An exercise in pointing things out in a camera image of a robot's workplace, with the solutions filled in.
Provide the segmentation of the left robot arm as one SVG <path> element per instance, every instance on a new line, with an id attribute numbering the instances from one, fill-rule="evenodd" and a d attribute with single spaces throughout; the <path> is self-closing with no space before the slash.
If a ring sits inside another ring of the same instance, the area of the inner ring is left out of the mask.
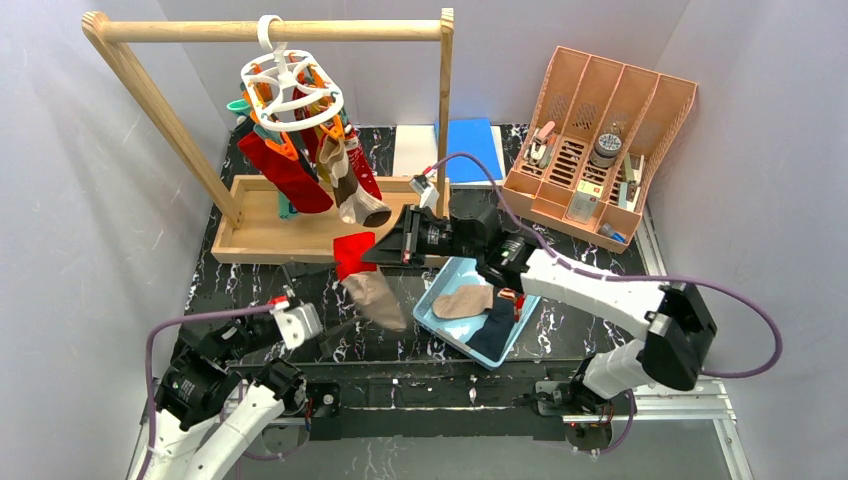
<path id="1" fill-rule="evenodd" d="M 281 266 L 279 295 L 243 308 L 192 313 L 154 326 L 145 340 L 147 441 L 131 479 L 222 479 L 277 418 L 309 428 L 333 400 L 312 387 L 302 369 L 275 357 L 256 373 L 235 368 L 255 351 L 293 351 L 315 341 L 326 348 L 349 330 L 351 318 L 326 328 L 317 307 L 294 281 L 312 267 Z"/>

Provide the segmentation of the brown striped sock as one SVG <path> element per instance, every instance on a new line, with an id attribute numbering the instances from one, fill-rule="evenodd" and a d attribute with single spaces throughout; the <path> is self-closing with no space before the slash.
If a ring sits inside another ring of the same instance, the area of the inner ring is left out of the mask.
<path id="1" fill-rule="evenodd" d="M 328 175 L 342 222 L 376 228 L 390 219 L 390 207 L 360 184 L 343 142 L 326 136 L 317 162 Z"/>

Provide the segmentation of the white sock hanger with clips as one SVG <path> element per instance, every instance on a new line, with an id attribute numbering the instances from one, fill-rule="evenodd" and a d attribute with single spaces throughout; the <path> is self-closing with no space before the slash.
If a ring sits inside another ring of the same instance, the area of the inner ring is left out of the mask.
<path id="1" fill-rule="evenodd" d="M 272 151 L 296 160 L 291 132 L 319 128 L 336 141 L 344 140 L 344 97 L 311 53 L 271 40 L 271 26 L 280 21 L 276 15 L 259 19 L 256 36 L 265 53 L 241 68 L 240 80 L 255 133 Z"/>

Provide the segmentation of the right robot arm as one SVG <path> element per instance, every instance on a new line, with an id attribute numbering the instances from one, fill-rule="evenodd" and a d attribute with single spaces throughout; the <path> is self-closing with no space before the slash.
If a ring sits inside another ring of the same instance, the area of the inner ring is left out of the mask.
<path id="1" fill-rule="evenodd" d="M 363 259 L 380 266 L 420 266 L 429 256 L 471 258 L 477 273 L 495 287 L 556 300 L 626 330 L 630 342 L 585 359 L 572 377 L 565 396 L 586 406 L 642 385 L 693 390 L 717 333 L 696 286 L 567 267 L 540 241 L 505 230 L 488 202 L 462 204 L 447 217 L 406 205 Z"/>

